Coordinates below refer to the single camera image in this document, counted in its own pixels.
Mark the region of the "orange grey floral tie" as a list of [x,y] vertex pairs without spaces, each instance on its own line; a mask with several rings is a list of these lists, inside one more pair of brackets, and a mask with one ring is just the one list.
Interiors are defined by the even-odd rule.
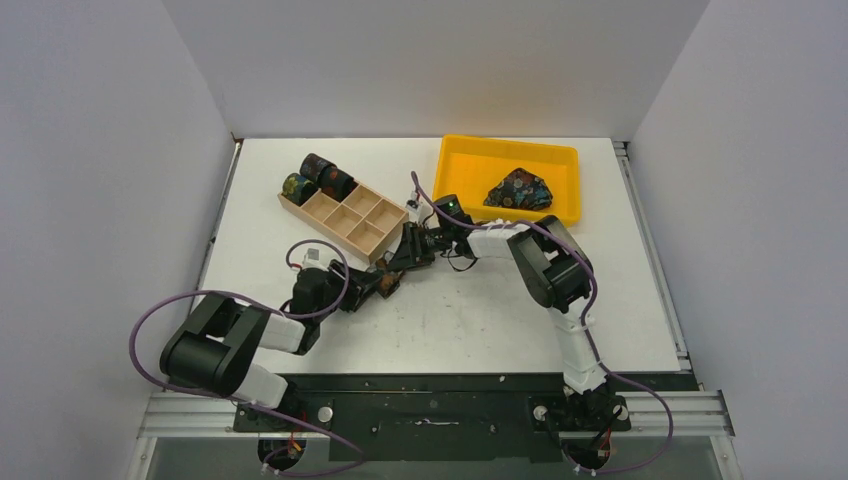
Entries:
[[379,259],[375,263],[376,272],[381,275],[376,290],[384,299],[389,298],[400,286],[405,271],[392,271],[388,268],[388,261]]

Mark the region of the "wooden compartment tray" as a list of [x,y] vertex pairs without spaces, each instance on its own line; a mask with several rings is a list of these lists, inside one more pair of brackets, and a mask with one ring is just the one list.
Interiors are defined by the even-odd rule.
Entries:
[[409,219],[405,208],[365,184],[359,184],[342,201],[322,192],[301,205],[282,192],[277,198],[284,209],[367,264],[374,264],[400,239]]

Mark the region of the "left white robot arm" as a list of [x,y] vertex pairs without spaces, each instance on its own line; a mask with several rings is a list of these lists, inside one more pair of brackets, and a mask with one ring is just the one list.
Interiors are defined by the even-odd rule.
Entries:
[[307,266],[297,273],[286,304],[297,317],[247,305],[223,293],[209,293],[166,343],[160,371],[170,379],[220,397],[259,404],[259,416],[282,431],[297,420],[299,405],[289,382],[256,364],[259,349],[305,355],[320,337],[321,323],[337,310],[356,311],[382,288],[379,271]]

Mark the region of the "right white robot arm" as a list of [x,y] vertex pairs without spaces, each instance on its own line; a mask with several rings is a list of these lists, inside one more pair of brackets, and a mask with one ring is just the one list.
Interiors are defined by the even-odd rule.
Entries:
[[398,248],[387,269],[402,272],[430,265],[438,253],[472,263],[481,259],[512,260],[532,299],[549,312],[562,354],[565,385],[577,393],[565,402],[568,421],[577,428],[593,427],[605,415],[603,399],[594,391],[606,381],[597,348],[587,336],[588,313],[575,315],[572,304],[590,307],[596,296],[591,262],[564,224],[547,215],[540,221],[495,220],[474,224],[455,194],[434,202],[436,228],[425,223],[403,225]]

